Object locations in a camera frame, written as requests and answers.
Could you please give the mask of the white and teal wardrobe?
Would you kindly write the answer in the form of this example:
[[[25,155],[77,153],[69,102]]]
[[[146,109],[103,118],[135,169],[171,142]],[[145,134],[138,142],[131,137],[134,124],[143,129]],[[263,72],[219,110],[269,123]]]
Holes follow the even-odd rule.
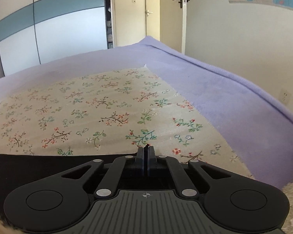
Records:
[[[0,0],[4,75],[106,48],[105,0]]]

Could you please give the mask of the purple bed blanket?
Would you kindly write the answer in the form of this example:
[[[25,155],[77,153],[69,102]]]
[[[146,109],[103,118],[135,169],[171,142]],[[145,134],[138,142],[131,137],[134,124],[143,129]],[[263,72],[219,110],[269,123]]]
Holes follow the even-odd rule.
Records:
[[[256,179],[293,180],[293,114],[259,86],[146,37],[139,43],[66,57],[0,78],[0,100],[38,85],[145,66],[223,135]]]

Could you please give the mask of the floral beige sheet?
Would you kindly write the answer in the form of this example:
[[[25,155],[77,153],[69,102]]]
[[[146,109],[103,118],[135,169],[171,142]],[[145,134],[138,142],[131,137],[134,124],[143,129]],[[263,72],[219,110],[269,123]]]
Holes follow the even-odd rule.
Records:
[[[1,154],[132,154],[147,145],[181,163],[200,160],[251,177],[214,126],[146,67],[76,77],[0,99]]]

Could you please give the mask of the wall power socket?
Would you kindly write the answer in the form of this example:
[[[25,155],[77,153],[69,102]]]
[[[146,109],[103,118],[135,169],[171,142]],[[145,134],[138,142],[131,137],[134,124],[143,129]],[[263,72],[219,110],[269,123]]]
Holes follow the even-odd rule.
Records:
[[[291,99],[291,94],[286,89],[281,89],[278,100],[284,104],[288,105]]]

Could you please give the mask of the open cream door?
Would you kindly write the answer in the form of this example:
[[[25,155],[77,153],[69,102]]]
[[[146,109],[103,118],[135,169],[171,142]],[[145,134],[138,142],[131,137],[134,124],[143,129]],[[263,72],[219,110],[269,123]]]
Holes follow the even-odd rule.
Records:
[[[184,54],[187,0],[160,0],[160,41]]]

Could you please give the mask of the black pants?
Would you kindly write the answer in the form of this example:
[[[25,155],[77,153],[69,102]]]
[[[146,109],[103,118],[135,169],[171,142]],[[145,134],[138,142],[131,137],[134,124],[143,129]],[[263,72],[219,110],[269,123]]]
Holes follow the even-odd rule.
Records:
[[[0,154],[0,216],[4,217],[4,200],[14,189],[94,159],[112,163],[118,157],[121,155],[32,156]]]

